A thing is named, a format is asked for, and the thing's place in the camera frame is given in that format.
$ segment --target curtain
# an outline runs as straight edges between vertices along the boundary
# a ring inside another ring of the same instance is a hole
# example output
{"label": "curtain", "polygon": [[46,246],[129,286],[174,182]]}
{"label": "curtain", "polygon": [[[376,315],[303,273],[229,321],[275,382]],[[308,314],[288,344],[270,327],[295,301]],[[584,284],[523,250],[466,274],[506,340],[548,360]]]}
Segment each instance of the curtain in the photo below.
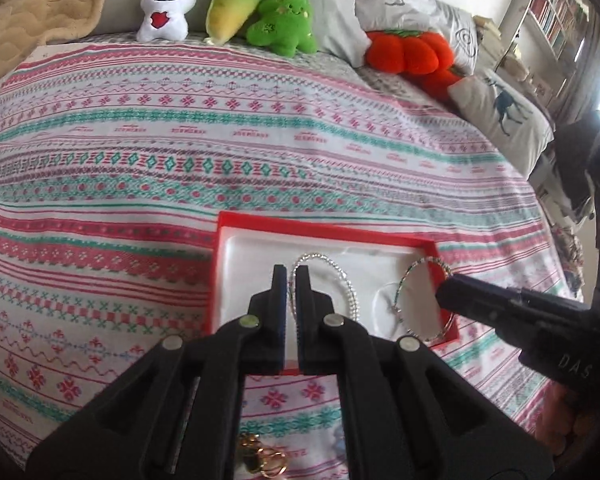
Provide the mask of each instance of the curtain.
{"label": "curtain", "polygon": [[584,47],[558,100],[550,107],[558,128],[576,122],[600,104],[600,16],[592,7]]}

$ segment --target red and green patterned fabric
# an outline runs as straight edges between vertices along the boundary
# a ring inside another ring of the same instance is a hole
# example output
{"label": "red and green patterned fabric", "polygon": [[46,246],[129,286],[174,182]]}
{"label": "red and green patterned fabric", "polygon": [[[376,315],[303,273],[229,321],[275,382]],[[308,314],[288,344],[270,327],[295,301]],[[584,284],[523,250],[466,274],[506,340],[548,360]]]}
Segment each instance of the red and green patterned fabric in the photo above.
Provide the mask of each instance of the red and green patterned fabric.
{"label": "red and green patterned fabric", "polygon": [[[0,90],[0,442],[20,464],[161,338],[200,334],[227,209],[418,233],[456,272],[568,294],[531,187],[422,96],[326,54],[78,45]],[[545,380],[460,325],[438,351],[531,428]],[[247,387],[242,428],[285,447],[288,478],[347,477],[334,378]]]}

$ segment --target bed sheet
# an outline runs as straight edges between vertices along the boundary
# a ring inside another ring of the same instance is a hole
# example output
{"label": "bed sheet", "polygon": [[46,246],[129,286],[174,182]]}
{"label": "bed sheet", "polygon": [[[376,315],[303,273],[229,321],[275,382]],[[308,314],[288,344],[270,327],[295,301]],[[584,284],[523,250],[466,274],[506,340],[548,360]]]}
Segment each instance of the bed sheet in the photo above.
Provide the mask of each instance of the bed sheet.
{"label": "bed sheet", "polygon": [[[99,40],[0,89],[0,441],[20,464],[158,340],[200,334],[220,210],[415,232],[455,272],[568,295],[531,187],[435,103],[327,54]],[[460,333],[437,352],[530,429],[546,380]],[[288,478],[347,478],[332,377],[249,378],[241,429]]]}

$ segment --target red heart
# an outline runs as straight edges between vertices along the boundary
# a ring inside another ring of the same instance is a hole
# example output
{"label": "red heart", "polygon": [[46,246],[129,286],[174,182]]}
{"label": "red heart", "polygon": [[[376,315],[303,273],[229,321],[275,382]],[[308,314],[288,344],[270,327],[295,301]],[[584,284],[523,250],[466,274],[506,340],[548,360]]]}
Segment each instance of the red heart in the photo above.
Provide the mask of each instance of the red heart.
{"label": "red heart", "polygon": [[154,12],[151,15],[151,25],[153,28],[164,27],[168,21],[166,10],[164,12]]}

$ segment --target silver bracelet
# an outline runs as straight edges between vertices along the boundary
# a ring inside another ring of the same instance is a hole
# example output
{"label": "silver bracelet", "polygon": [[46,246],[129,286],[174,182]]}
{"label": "silver bracelet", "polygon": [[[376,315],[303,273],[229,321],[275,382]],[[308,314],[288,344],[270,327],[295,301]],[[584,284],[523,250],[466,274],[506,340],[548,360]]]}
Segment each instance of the silver bracelet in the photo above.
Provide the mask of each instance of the silver bracelet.
{"label": "silver bracelet", "polygon": [[305,253],[300,256],[296,262],[294,263],[294,268],[291,271],[291,276],[289,277],[289,300],[291,306],[291,313],[294,315],[294,319],[296,322],[298,321],[296,315],[296,272],[298,271],[298,267],[300,267],[303,263],[308,260],[322,260],[326,264],[330,265],[335,269],[338,273],[338,276],[343,281],[345,286],[347,287],[347,303],[349,304],[349,314],[347,317],[350,317],[353,321],[358,322],[360,318],[360,306],[358,305],[358,295],[351,284],[351,281],[347,277],[347,273],[342,270],[342,268],[334,262],[330,257],[325,256],[321,253]]}
{"label": "silver bracelet", "polygon": [[[454,274],[453,271],[451,270],[451,267],[449,267],[440,258],[437,258],[435,256],[425,256],[424,258],[421,258],[421,259],[416,260],[415,262],[413,262],[407,268],[406,272],[402,275],[402,279],[400,280],[400,283],[398,283],[398,290],[395,291],[394,304],[392,304],[392,306],[391,306],[391,309],[394,311],[395,315],[398,317],[398,323],[402,323],[403,322],[403,319],[402,319],[402,309],[398,306],[398,297],[400,296],[400,293],[402,291],[402,287],[404,285],[404,282],[407,279],[409,273],[413,269],[415,269],[417,266],[422,265],[422,264],[436,264],[437,266],[439,266],[442,270],[445,271],[445,280],[449,276],[452,276]],[[453,323],[454,323],[455,319],[456,319],[455,314],[452,314],[451,317],[449,317],[449,320],[446,322],[446,324],[442,328],[442,330],[435,337],[430,338],[430,339],[423,339],[423,338],[421,338],[418,334],[416,334],[413,330],[411,330],[408,327],[405,327],[405,330],[407,332],[406,335],[414,336],[414,337],[420,339],[421,341],[424,341],[425,343],[440,342],[440,341],[442,341],[446,337],[446,334],[449,332],[449,330],[453,326]]]}

